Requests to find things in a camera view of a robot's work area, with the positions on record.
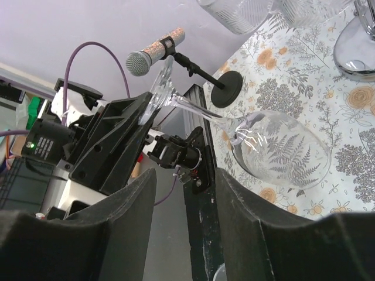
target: white wall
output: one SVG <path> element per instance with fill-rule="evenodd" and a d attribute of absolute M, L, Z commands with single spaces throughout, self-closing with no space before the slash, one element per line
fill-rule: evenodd
<path fill-rule="evenodd" d="M 63 77 L 71 52 L 85 41 L 105 44 L 125 65 L 128 54 L 143 49 L 181 26 L 185 41 L 178 51 L 213 74 L 246 40 L 230 33 L 195 0 L 2 0 L 0 61 L 50 83 Z M 133 96 L 150 89 L 161 63 L 142 78 L 127 71 Z M 198 76 L 175 66 L 173 80 L 180 92 Z M 120 72 L 103 50 L 83 49 L 70 78 L 101 91 L 107 100 L 125 97 Z"/>

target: microphone body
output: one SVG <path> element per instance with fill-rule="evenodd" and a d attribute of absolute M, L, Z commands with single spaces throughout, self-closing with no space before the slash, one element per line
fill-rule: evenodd
<path fill-rule="evenodd" d="M 176 28 L 143 50 L 130 53 L 126 62 L 128 71 L 134 76 L 146 75 L 150 67 L 165 55 L 166 50 L 160 40 L 169 36 L 177 46 L 185 39 L 185 32 L 182 28 Z M 165 41 L 165 44 L 168 48 L 172 46 L 170 40 Z"/>

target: table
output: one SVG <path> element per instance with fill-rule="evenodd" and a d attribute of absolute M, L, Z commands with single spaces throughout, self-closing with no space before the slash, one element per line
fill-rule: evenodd
<path fill-rule="evenodd" d="M 293 190 L 246 173 L 234 159 L 227 136 L 212 126 L 218 167 L 269 202 L 313 220 L 330 213 L 375 211 L 375 83 L 350 81 L 333 62 L 336 39 L 353 11 L 350 6 L 306 29 L 289 29 L 274 15 L 214 75 L 229 70 L 243 75 L 237 99 L 227 108 L 216 108 L 210 99 L 212 85 L 203 86 L 207 108 L 217 114 L 233 118 L 258 110 L 281 111 L 330 147 L 332 164 L 324 181 Z M 271 94 L 284 95 L 285 102 L 272 102 Z"/>

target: microphone stand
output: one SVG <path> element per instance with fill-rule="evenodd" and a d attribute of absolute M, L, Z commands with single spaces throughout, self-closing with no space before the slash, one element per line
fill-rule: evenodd
<path fill-rule="evenodd" d="M 218 108 L 224 108 L 229 106 L 238 97 L 243 84 L 243 78 L 239 72 L 228 71 L 220 76 L 219 79 L 215 79 L 210 74 L 200 69 L 197 64 L 190 61 L 188 57 L 181 53 L 177 53 L 175 42 L 170 36 L 160 40 L 160 42 L 165 48 L 165 55 L 161 58 L 162 60 L 165 60 L 168 56 L 173 56 L 178 64 L 188 70 L 189 77 L 193 74 L 198 74 L 214 85 L 211 92 L 211 101 L 213 105 Z"/>

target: round black base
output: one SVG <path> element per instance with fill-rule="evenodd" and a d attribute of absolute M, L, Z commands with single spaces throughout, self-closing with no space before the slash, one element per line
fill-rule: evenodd
<path fill-rule="evenodd" d="M 211 93 L 211 101 L 215 107 L 224 108 L 230 105 L 238 97 L 241 91 L 243 78 L 237 71 L 228 71 L 219 79 L 225 85 L 224 89 L 214 86 Z"/>

